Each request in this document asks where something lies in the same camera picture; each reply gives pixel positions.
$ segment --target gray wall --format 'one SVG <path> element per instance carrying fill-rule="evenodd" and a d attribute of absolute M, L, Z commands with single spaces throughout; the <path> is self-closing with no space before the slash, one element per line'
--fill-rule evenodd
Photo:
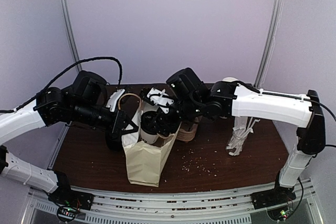
<path fill-rule="evenodd" d="M 263 88 L 289 93 L 318 91 L 320 101 L 336 112 L 336 0 L 285 0 L 276 44 Z M 336 124 L 324 112 L 327 143 L 336 144 Z M 295 127 L 276 123 L 286 146 L 293 148 Z M 311 177 L 328 223 L 335 223 L 336 150 L 313 159 Z"/>
<path fill-rule="evenodd" d="M 113 55 L 123 83 L 164 82 L 192 67 L 206 82 L 254 82 L 274 0 L 68 0 L 81 58 Z M 111 83 L 112 63 L 88 69 Z"/>
<path fill-rule="evenodd" d="M 0 108 L 12 109 L 72 63 L 59 0 L 0 0 Z M 76 72 L 58 81 L 70 84 Z M 46 168 L 62 124 L 29 132 L 5 146 Z M 18 223 L 29 187 L 0 178 L 1 223 Z"/>

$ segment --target paper bag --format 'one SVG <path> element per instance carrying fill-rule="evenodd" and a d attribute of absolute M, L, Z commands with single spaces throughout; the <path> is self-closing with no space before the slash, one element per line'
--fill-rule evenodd
<path fill-rule="evenodd" d="M 168 138 L 159 138 L 154 145 L 139 141 L 140 119 L 142 113 L 158 109 L 149 104 L 141 105 L 136 111 L 132 121 L 139 126 L 139 130 L 132 134 L 122 136 L 122 145 L 126 156 L 127 176 L 131 184 L 144 186 L 159 186 L 163 167 L 175 142 L 175 134 Z"/>

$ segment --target white bundled object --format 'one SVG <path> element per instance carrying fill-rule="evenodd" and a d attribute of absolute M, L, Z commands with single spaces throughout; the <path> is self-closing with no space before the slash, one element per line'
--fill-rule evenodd
<path fill-rule="evenodd" d="M 163 167 L 180 129 L 179 127 L 175 134 L 171 134 L 165 139 L 159 139 L 155 144 L 158 145 L 160 143 L 159 146 L 138 141 L 140 138 L 141 115 L 144 112 L 156 111 L 157 109 L 158 106 L 142 104 L 132 119 L 132 121 L 139 126 L 139 130 L 121 137 L 126 156 L 127 177 L 131 184 L 159 186 Z"/>
<path fill-rule="evenodd" d="M 254 119 L 253 121 L 253 118 L 250 118 L 248 126 L 246 127 L 247 119 L 248 117 L 246 116 L 235 117 L 235 126 L 233 127 L 232 137 L 226 146 L 226 150 L 231 156 L 237 156 L 242 152 L 248 134 L 253 133 L 254 124 L 260 121 L 259 119 Z"/>

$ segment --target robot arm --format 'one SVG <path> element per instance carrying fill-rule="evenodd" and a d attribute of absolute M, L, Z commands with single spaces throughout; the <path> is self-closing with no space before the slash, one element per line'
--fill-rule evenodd
<path fill-rule="evenodd" d="M 163 135 L 175 130 L 174 127 L 167 129 L 166 125 L 177 125 L 182 120 L 193 121 L 201 115 L 210 119 L 219 116 L 251 116 L 296 125 L 298 141 L 285 166 L 278 173 L 275 188 L 252 195 L 256 209 L 287 202 L 287 197 L 296 198 L 293 187 L 297 179 L 311 158 L 325 147 L 324 116 L 315 91 L 309 90 L 307 95 L 283 94 L 257 90 L 251 84 L 240 81 L 219 81 L 208 89 L 190 68 L 175 73 L 166 83 L 176 99 L 172 104 L 161 104 L 169 108 L 168 113 L 158 109 L 157 116 L 152 117 L 150 122 Z M 143 100 L 153 104 L 148 90 L 141 96 Z"/>
<path fill-rule="evenodd" d="M 14 113 L 0 116 L 0 176 L 42 189 L 52 201 L 60 205 L 90 209 L 92 194 L 71 190 L 67 176 L 61 172 L 41 169 L 10 153 L 3 146 L 7 141 L 33 129 L 57 122 L 81 122 L 105 131 L 107 146 L 115 151 L 122 148 L 121 136 L 136 132 L 138 127 L 124 111 L 115 110 L 116 101 L 124 90 L 119 90 L 107 101 L 106 81 L 99 75 L 81 71 L 72 85 L 52 87 Z M 103 94 L 105 105 L 98 105 Z"/>

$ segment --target dark wooden tabletop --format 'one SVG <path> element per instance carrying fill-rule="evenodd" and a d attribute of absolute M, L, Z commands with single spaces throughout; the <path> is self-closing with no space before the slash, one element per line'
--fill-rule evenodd
<path fill-rule="evenodd" d="M 158 88 L 166 87 L 156 84 Z M 144 85 L 131 85 L 139 93 Z M 123 109 L 132 117 L 138 104 L 130 98 Z M 273 182 L 288 157 L 272 121 L 261 120 L 249 134 L 242 153 L 229 156 L 225 146 L 234 119 L 202 119 L 189 143 L 176 141 L 163 169 L 160 186 L 128 182 L 125 155 L 106 147 L 104 133 L 84 125 L 70 127 L 54 170 L 65 172 L 74 186 L 130 193 L 189 193 L 232 189 Z"/>

